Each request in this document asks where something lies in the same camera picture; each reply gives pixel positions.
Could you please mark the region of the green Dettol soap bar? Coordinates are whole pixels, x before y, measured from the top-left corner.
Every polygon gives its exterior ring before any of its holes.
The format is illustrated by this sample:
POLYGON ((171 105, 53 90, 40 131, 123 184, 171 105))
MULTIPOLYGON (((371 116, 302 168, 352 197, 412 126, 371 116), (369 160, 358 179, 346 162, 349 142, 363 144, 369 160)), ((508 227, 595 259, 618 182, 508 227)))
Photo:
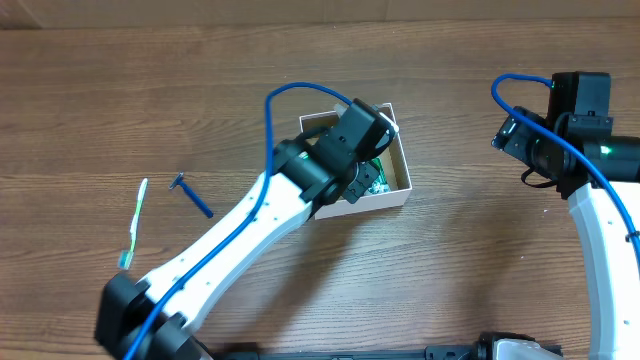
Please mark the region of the green Dettol soap bar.
POLYGON ((372 164, 379 171, 378 177, 373 181, 372 185, 368 188, 367 193, 370 195, 382 194, 391 191, 391 188, 386 179, 386 175, 382 166, 382 162, 379 157, 372 160, 372 164))

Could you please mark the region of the green white toothbrush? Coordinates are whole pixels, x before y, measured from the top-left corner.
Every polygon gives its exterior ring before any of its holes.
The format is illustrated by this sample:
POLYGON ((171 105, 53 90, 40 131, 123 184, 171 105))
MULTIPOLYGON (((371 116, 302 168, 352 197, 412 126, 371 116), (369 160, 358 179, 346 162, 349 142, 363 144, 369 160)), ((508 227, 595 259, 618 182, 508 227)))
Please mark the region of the green white toothbrush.
POLYGON ((136 197, 136 207, 129 227, 130 245, 127 250, 123 250, 119 259, 119 268, 122 270, 128 270, 131 266, 135 255, 135 248, 137 243, 138 224, 140 219, 141 210, 144 204, 146 190, 148 186, 148 179, 143 178, 136 197))

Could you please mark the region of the clear pump soap bottle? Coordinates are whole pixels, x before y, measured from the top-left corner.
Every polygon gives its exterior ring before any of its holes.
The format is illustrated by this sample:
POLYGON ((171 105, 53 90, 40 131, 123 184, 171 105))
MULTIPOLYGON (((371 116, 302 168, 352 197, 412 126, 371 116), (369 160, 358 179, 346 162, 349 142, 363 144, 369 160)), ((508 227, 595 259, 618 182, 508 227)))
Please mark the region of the clear pump soap bottle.
POLYGON ((334 111, 337 114, 338 117, 342 117, 346 111, 348 110, 349 106, 348 105, 342 105, 342 104, 335 104, 334 105, 334 111))

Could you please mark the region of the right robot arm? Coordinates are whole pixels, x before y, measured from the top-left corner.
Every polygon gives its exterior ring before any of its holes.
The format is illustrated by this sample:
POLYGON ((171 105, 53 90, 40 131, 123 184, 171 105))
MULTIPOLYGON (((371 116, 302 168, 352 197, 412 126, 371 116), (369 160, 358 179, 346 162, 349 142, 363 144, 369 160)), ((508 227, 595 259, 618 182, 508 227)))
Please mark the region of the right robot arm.
POLYGON ((503 74, 491 95, 507 118, 497 150, 543 177, 568 203, 581 244, 591 314, 591 359, 639 356, 639 140, 615 136, 609 115, 611 77, 561 72, 546 79, 503 74), (544 117, 500 96, 506 80, 549 90, 544 117))

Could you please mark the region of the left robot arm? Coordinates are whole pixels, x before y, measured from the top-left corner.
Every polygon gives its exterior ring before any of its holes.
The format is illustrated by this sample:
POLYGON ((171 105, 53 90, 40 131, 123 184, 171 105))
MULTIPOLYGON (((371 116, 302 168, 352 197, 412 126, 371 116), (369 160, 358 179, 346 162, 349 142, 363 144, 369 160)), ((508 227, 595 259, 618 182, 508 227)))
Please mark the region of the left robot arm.
POLYGON ((137 282, 106 283, 95 338, 116 359, 205 359, 194 334, 229 287, 273 243, 339 199, 355 203, 378 177, 374 158, 398 126, 359 99, 333 120, 280 142, 271 169, 244 198, 174 259, 137 282))

